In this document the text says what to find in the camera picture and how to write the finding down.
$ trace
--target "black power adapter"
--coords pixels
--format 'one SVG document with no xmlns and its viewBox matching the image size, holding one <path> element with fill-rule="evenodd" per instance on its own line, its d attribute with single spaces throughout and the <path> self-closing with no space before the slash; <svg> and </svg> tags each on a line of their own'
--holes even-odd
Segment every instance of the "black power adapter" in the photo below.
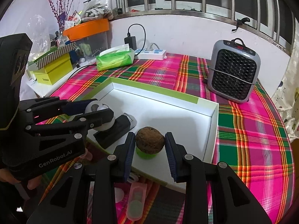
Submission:
<svg viewBox="0 0 299 224">
<path fill-rule="evenodd" d="M 130 33 L 128 33 L 128 37 L 125 38 L 125 44 L 129 44 L 129 47 L 132 50 L 137 50 L 137 45 L 136 45 L 136 37 L 131 36 Z"/>
</svg>

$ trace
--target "white power strip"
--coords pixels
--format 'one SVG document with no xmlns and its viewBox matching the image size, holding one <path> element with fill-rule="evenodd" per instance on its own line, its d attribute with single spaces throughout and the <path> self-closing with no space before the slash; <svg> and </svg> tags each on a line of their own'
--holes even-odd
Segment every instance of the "white power strip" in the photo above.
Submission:
<svg viewBox="0 0 299 224">
<path fill-rule="evenodd" d="M 135 54 L 138 54 L 140 49 L 135 50 Z M 155 49 L 153 51 L 146 51 L 145 49 L 135 59 L 140 60 L 164 60 L 166 58 L 166 50 Z"/>
</svg>

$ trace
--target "black cable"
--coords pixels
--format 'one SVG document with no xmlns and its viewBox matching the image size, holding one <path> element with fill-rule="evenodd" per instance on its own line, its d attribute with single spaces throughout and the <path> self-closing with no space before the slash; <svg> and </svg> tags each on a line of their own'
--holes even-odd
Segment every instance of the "black cable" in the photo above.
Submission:
<svg viewBox="0 0 299 224">
<path fill-rule="evenodd" d="M 85 66 L 79 67 L 77 71 L 74 71 L 74 72 L 72 73 L 72 75 L 68 78 L 68 80 L 70 80 L 71 77 L 72 77 L 74 74 L 76 74 L 77 72 L 82 71 L 82 70 L 80 70 L 80 69 L 86 68 L 86 67 L 88 67 L 88 66 L 97 66 L 97 64 L 85 65 Z"/>
<path fill-rule="evenodd" d="M 129 32 L 129 29 L 130 29 L 133 25 L 140 25 L 140 26 L 143 28 L 143 31 L 144 31 L 144 43 L 143 43 L 143 47 L 142 47 L 142 49 L 141 49 L 141 51 L 142 51 L 142 50 L 144 49 L 144 46 L 145 46 L 145 39 L 146 39 L 146 36 L 147 36 L 147 34 L 146 34 L 146 32 L 145 32 L 145 28 L 144 28 L 141 24 L 132 24 L 132 25 L 130 25 L 129 28 L 128 28 L 128 37 L 131 37 L 131 34 L 130 34 L 130 32 Z"/>
</svg>

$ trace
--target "plastic bag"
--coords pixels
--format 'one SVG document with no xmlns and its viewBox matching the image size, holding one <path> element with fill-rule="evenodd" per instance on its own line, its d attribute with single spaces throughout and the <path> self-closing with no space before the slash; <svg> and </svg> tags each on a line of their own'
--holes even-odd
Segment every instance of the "plastic bag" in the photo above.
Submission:
<svg viewBox="0 0 299 224">
<path fill-rule="evenodd" d="M 117 46 L 100 53 L 97 59 L 98 71 L 133 64 L 135 51 L 128 44 Z"/>
<path fill-rule="evenodd" d="M 85 3 L 80 18 L 82 22 L 101 18 L 113 19 L 112 0 L 91 0 Z"/>
<path fill-rule="evenodd" d="M 35 15 L 27 24 L 26 34 L 32 41 L 28 61 L 34 61 L 50 50 L 51 41 L 47 21 L 40 15 Z"/>
</svg>

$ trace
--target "orange lid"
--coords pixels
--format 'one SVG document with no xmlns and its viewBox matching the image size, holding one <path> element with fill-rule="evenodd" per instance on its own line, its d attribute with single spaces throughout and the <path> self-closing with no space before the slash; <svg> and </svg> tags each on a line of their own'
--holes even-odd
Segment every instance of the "orange lid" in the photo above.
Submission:
<svg viewBox="0 0 299 224">
<path fill-rule="evenodd" d="M 102 33 L 109 30 L 108 19 L 98 19 L 85 22 L 63 31 L 63 36 L 67 36 L 70 41 L 79 40 L 91 35 Z"/>
</svg>

